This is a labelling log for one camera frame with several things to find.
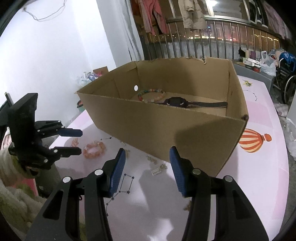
hot air balloon print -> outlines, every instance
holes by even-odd
[[[264,134],[263,136],[254,130],[245,129],[239,140],[239,144],[245,151],[253,153],[261,148],[264,141],[269,142],[271,140],[272,139],[269,134]]]

white tabletop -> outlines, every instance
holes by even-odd
[[[249,112],[247,128],[261,135],[269,134],[272,140],[264,141],[261,148],[253,153],[246,152],[238,144],[217,177],[230,175],[236,180],[272,240],[280,230],[286,208],[289,185],[286,145],[276,110],[264,83],[241,76],[239,79]],[[252,83],[250,87],[244,85],[246,80]],[[83,136],[78,139],[80,148],[97,140],[105,144],[106,151],[94,159],[86,159],[83,155],[61,158],[56,166],[62,177],[85,177],[101,168],[105,161],[115,158],[119,148],[128,150],[120,182],[122,193],[114,200],[105,200],[105,204],[108,203],[108,221],[114,241],[180,241],[188,217],[188,211],[183,208],[189,200],[178,192],[170,164],[166,163],[167,170],[152,176],[151,170],[158,168],[164,161],[155,158],[157,163],[154,164],[147,160],[148,154],[114,137],[110,139],[110,135],[96,128],[87,111],[79,115],[69,128],[83,130]],[[72,137],[58,137],[51,148],[71,146],[72,140]],[[215,232],[213,203],[208,240],[214,239]]]

wire on wall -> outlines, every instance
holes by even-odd
[[[66,7],[66,2],[67,2],[67,0],[64,0],[63,5],[62,5],[57,11],[55,11],[55,12],[52,13],[51,15],[48,15],[47,17],[44,17],[44,18],[39,18],[39,19],[38,19],[35,15],[33,15],[32,13],[30,13],[30,12],[27,11],[27,7],[24,7],[24,8],[23,8],[23,11],[26,12],[26,13],[28,13],[29,15],[31,15],[32,18],[33,18],[34,20],[36,20],[36,21],[38,21],[38,22],[43,22],[43,21],[46,21],[46,20],[47,20],[49,17],[51,17],[52,15],[58,13],[58,12],[62,9],[62,11],[60,11],[60,13],[59,13],[58,15],[56,15],[55,17],[59,16],[59,15],[64,11],[64,9],[65,9],[65,7]]]

cable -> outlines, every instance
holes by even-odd
[[[47,17],[45,17],[45,18],[40,18],[40,19],[38,19],[35,15],[33,15],[32,13],[30,13],[30,12],[27,11],[27,7],[24,7],[24,8],[23,8],[23,11],[26,12],[26,13],[28,13],[29,15],[31,15],[32,18],[33,18],[34,20],[36,20],[36,21],[45,20],[45,19],[49,18],[50,16],[56,14],[58,11],[60,11],[60,10],[63,8],[63,10],[61,11],[61,13],[62,13],[62,12],[64,11],[64,8],[66,7],[66,2],[67,2],[67,0],[64,0],[64,4],[63,4],[63,6],[61,6],[57,11],[55,11],[54,13],[52,13],[51,15],[49,15],[49,16],[47,16]]]

metal screw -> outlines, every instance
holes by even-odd
[[[64,183],[68,183],[70,180],[71,180],[70,177],[64,177],[64,178],[63,178],[63,182],[64,182]]]
[[[225,181],[230,183],[233,181],[233,178],[231,176],[225,176]]]
[[[192,173],[195,175],[199,175],[199,174],[201,174],[201,170],[199,170],[198,168],[195,168],[192,170]]]
[[[94,173],[95,173],[97,176],[100,176],[100,175],[102,175],[104,172],[103,172],[102,169],[97,169],[97,170],[94,171]]]

